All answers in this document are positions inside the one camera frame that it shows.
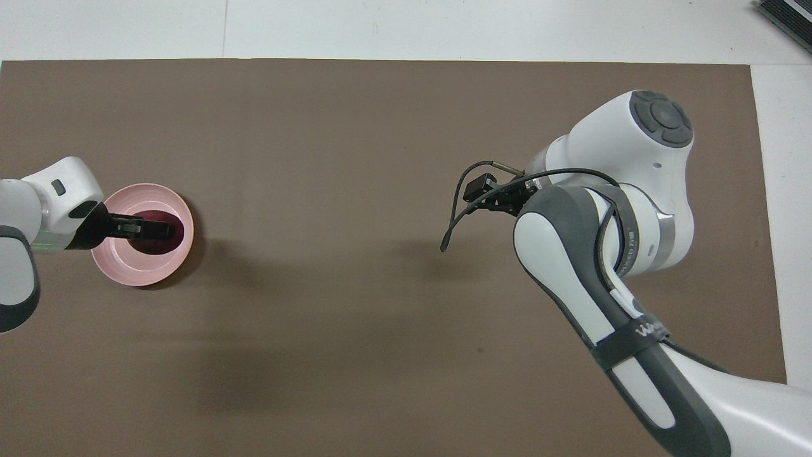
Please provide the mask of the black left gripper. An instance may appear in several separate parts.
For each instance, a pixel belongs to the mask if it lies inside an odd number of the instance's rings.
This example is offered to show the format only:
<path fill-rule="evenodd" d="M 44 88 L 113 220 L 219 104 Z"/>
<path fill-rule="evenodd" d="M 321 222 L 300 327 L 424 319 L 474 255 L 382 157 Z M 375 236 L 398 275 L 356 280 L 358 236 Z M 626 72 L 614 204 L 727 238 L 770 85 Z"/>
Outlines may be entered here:
<path fill-rule="evenodd" d="M 81 223 L 66 250 L 89 251 L 108 237 L 168 241 L 174 235 L 175 227 L 169 222 L 146 220 L 141 216 L 110 215 L 107 206 L 99 203 Z"/>

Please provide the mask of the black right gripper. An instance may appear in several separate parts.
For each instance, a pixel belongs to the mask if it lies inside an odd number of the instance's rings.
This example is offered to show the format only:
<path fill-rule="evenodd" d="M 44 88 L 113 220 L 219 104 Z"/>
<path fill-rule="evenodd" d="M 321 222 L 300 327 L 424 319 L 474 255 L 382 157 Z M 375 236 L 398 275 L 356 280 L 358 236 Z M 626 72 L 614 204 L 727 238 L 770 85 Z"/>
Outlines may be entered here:
<path fill-rule="evenodd" d="M 497 194 L 491 194 L 486 199 L 484 195 L 499 187 L 498 180 L 491 173 L 484 173 L 471 180 L 463 192 L 463 200 L 473 203 L 473 212 L 492 211 L 504 212 L 518 217 L 525 203 L 533 195 L 525 180 L 516 180 L 500 186 Z"/>

